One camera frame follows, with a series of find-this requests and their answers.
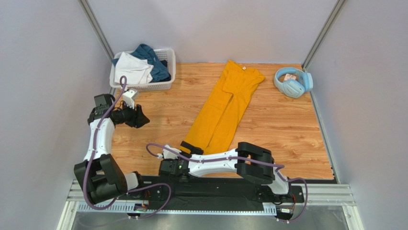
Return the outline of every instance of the white wall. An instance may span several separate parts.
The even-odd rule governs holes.
[[[0,229],[57,227],[110,63],[76,0],[0,3]]]
[[[301,63],[336,0],[90,0],[114,53],[171,47],[182,62]]]
[[[309,72],[367,230],[407,229],[408,1],[348,1]]]

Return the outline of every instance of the light blue headphones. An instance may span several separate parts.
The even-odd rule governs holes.
[[[289,79],[284,82],[279,81],[279,77],[284,74],[295,74],[299,76],[299,81]],[[285,67],[278,70],[274,79],[276,87],[286,96],[298,98],[305,92],[313,89],[313,79],[310,73],[303,72],[293,67]]]

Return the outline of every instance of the white plastic basket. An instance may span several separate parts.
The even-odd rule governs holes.
[[[125,51],[126,53],[130,54],[134,50]],[[176,79],[176,55],[174,54],[173,49],[155,49],[154,52],[156,53],[157,57],[160,61],[166,60],[167,61],[167,69],[171,74],[171,80],[165,82],[155,82],[155,83],[147,83],[147,84],[138,84],[138,85],[127,85],[129,89],[136,89],[138,91],[153,91],[153,90],[169,90],[171,88],[171,84]],[[119,52],[115,54],[114,58],[119,58]],[[115,66],[112,64],[111,67],[111,74],[109,76],[109,82],[112,88],[120,88],[120,84],[114,82],[115,79]]]

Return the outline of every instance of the white cloth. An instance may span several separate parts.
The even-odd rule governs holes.
[[[140,60],[128,53],[122,52],[115,66],[114,82],[120,83],[120,77],[125,75],[127,84],[146,84],[153,80],[150,72],[153,66],[147,60]]]

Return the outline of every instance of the wooden table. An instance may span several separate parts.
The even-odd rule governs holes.
[[[157,175],[160,160],[146,151],[146,144],[170,144],[178,148],[219,79],[225,63],[177,64],[176,80],[166,91],[141,92],[136,103],[150,123],[142,128],[117,125],[112,155],[124,173]],[[246,141],[272,151],[282,172],[289,177],[333,179],[315,111],[308,93],[298,99],[280,93],[273,84],[275,72],[299,64],[244,64],[265,77],[252,96],[230,146]],[[152,148],[156,153],[159,148]],[[212,176],[234,176],[219,173]]]

